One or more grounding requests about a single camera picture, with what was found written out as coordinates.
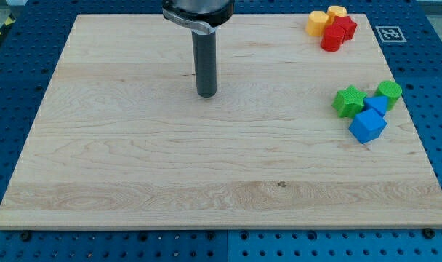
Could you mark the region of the black robot arm end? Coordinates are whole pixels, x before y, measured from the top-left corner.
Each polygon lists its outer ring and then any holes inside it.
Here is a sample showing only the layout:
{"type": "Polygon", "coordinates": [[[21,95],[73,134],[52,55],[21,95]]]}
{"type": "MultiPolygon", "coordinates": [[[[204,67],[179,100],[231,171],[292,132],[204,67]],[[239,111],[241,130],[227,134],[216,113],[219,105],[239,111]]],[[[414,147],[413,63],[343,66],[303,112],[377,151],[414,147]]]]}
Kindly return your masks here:
{"type": "Polygon", "coordinates": [[[162,0],[165,19],[201,35],[210,35],[229,21],[234,0],[162,0]]]}

